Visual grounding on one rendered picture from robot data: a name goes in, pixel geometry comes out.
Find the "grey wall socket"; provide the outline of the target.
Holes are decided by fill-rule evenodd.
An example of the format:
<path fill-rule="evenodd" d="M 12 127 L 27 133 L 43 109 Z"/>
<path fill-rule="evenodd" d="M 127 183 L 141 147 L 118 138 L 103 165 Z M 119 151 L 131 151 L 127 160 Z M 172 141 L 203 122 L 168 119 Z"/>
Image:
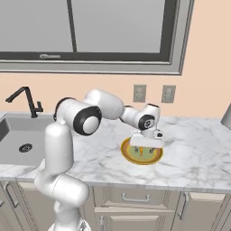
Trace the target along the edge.
<path fill-rule="evenodd" d="M 162 88 L 162 103 L 173 103 L 175 90 L 175 86 L 164 85 Z"/>
<path fill-rule="evenodd" d="M 144 103 L 146 99 L 146 86 L 134 85 L 134 102 Z"/>

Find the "black sink tap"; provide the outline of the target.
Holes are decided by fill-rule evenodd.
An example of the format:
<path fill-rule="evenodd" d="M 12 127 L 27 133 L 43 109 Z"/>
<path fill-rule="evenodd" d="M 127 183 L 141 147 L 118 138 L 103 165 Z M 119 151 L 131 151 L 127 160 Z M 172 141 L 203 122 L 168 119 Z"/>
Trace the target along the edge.
<path fill-rule="evenodd" d="M 31 118 L 37 118 L 38 117 L 37 113 L 43 112 L 42 103 L 40 101 L 38 101 L 37 106 L 34 105 L 31 90 L 29 87 L 20 87 L 10 97 L 8 97 L 5 101 L 7 103 L 12 103 L 13 100 L 16 97 L 18 97 L 22 92 L 25 92 L 25 95 L 27 97 L 28 105 L 29 105 L 30 112 L 31 112 Z"/>

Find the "grey metal appliance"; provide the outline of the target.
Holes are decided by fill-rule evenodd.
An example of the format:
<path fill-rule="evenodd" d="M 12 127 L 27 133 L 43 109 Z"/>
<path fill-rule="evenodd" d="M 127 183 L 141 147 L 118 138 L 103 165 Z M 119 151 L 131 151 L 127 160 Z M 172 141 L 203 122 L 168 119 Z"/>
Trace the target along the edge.
<path fill-rule="evenodd" d="M 221 124 L 231 130 L 231 103 L 221 119 Z"/>

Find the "grey sink basin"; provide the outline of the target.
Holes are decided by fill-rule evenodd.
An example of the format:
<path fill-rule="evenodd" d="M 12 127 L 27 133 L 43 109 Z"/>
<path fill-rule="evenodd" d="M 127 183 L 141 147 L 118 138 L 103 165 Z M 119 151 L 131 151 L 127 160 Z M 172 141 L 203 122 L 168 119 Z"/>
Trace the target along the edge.
<path fill-rule="evenodd" d="M 0 120 L 0 164 L 38 166 L 44 158 L 45 128 L 50 115 L 5 115 Z"/>

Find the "grey window latch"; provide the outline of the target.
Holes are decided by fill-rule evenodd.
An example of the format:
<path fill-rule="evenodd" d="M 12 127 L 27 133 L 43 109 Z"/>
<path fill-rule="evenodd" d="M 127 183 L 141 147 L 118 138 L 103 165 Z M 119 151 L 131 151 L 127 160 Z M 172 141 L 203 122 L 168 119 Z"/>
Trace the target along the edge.
<path fill-rule="evenodd" d="M 56 54 L 40 54 L 39 56 L 42 60 L 57 60 L 60 59 L 61 56 L 60 55 L 56 55 Z"/>

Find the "beige drawer front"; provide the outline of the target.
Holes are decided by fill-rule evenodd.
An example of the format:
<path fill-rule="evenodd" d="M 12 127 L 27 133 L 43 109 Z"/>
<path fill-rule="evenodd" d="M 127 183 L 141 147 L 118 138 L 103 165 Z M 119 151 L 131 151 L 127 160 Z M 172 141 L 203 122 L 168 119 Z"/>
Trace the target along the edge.
<path fill-rule="evenodd" d="M 97 231 L 171 231 L 174 212 L 148 208 L 95 208 Z"/>
<path fill-rule="evenodd" d="M 131 199 L 144 199 L 145 195 L 151 195 L 149 203 L 125 202 L 121 194 Z M 129 189 L 114 187 L 95 187 L 95 202 L 99 207 L 138 207 L 138 208 L 160 208 L 174 210 L 177 206 L 180 193 L 166 189 Z"/>

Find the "grey framed window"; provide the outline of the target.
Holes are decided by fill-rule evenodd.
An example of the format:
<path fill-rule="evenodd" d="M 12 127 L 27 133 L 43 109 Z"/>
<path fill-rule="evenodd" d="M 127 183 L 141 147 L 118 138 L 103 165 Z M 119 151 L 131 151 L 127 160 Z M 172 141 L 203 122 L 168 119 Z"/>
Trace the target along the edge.
<path fill-rule="evenodd" d="M 194 0 L 0 0 L 0 71 L 179 75 Z M 40 54 L 56 54 L 42 60 Z"/>

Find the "yellow rimmed green plate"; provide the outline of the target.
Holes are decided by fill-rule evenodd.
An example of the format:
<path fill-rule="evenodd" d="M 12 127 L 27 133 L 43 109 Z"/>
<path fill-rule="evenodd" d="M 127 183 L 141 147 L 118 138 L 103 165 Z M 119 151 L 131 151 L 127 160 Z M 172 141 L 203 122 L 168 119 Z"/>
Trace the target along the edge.
<path fill-rule="evenodd" d="M 138 165 L 151 165 L 158 162 L 163 155 L 162 148 L 143 148 L 143 157 L 135 152 L 135 146 L 130 145 L 130 139 L 126 138 L 121 144 L 121 153 L 129 161 Z"/>

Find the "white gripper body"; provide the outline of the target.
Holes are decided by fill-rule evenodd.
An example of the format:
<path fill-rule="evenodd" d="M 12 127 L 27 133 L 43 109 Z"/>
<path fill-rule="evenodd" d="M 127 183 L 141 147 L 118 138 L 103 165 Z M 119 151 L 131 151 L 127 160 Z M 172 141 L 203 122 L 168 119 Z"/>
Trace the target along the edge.
<path fill-rule="evenodd" d="M 141 134 L 133 134 L 130 139 L 131 146 L 150 147 L 150 148 L 162 148 L 162 139 L 147 138 Z"/>

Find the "beige cupboard door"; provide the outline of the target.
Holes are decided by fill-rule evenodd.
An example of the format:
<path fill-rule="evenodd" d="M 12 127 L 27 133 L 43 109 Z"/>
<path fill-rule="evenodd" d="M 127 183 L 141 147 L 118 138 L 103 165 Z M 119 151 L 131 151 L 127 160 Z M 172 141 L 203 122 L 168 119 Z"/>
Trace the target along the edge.
<path fill-rule="evenodd" d="M 181 192 L 171 231 L 218 231 L 217 226 L 224 215 L 231 196 L 228 194 L 189 192 L 189 204 L 183 220 L 179 213 L 184 203 Z"/>
<path fill-rule="evenodd" d="M 0 185 L 9 200 L 5 191 L 7 182 L 1 181 Z M 48 231 L 55 222 L 53 200 L 42 195 L 30 182 L 10 182 L 11 195 L 14 201 L 19 202 L 17 208 L 13 208 L 13 212 L 19 218 L 23 231 Z"/>

